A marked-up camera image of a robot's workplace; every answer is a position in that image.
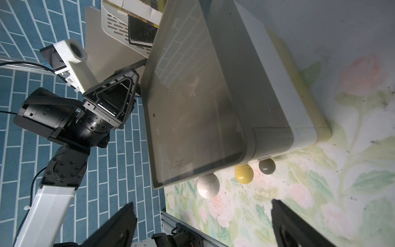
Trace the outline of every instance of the gray ball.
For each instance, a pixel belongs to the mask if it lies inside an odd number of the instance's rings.
[[[259,170],[261,170],[263,174],[272,174],[276,170],[276,163],[274,163],[271,158],[261,160],[259,161]]]

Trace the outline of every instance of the table surface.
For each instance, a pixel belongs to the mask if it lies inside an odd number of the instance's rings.
[[[165,187],[166,210],[229,246],[276,246],[280,199],[336,246],[395,246],[395,2],[237,0],[286,43],[333,137],[275,158],[238,183],[216,173],[217,197],[196,180]]]

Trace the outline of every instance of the cable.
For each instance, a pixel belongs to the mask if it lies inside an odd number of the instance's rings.
[[[17,115],[17,114],[18,114],[18,113],[10,112],[10,111],[0,111],[0,113],[8,113],[8,114],[14,114],[14,115]]]
[[[29,62],[29,61],[2,62],[2,63],[0,63],[0,66],[9,65],[9,64],[29,64],[29,65],[34,65],[34,66],[41,67],[41,68],[43,68],[43,69],[45,69],[45,70],[47,70],[47,71],[50,71],[50,72],[52,72],[52,73],[55,74],[55,71],[52,70],[52,69],[50,69],[50,68],[48,68],[47,66],[44,66],[44,65],[42,65],[42,64],[38,64],[38,63],[35,63],[35,62]],[[64,81],[64,83],[67,83],[66,79],[64,79],[62,76],[60,76],[60,75],[57,75],[57,76],[58,76],[60,79],[62,79],[62,81]]]
[[[30,203],[29,203],[29,206],[30,206],[30,207],[32,206],[32,203],[33,203],[33,188],[34,188],[34,182],[36,181],[36,179],[37,179],[37,177],[40,175],[40,173],[42,173],[46,168],[47,168],[47,167],[44,167],[43,169],[41,169],[41,170],[34,176],[34,178],[33,178],[32,186],[30,187]],[[27,215],[29,214],[29,211],[30,211],[30,209],[27,210],[25,217],[23,217],[23,220],[21,221],[21,224],[20,224],[19,227],[18,227],[17,233],[15,234],[15,237],[14,237],[14,242],[12,243],[12,246],[13,246],[13,247],[15,246],[15,242],[16,242],[17,237],[18,237],[18,235],[19,235],[19,232],[20,232],[20,230],[21,230],[21,228],[22,228],[22,226],[23,226],[23,223],[24,223],[24,221],[26,220]]]

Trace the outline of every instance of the white perforated tray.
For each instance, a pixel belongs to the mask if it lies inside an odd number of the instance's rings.
[[[127,20],[127,14],[121,14],[116,8],[102,2],[103,31],[122,44],[148,58],[151,51],[150,48],[129,44]]]

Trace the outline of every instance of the yellow ball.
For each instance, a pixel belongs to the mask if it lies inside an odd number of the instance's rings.
[[[249,165],[237,166],[235,168],[235,177],[242,184],[249,184],[254,178],[254,171]]]

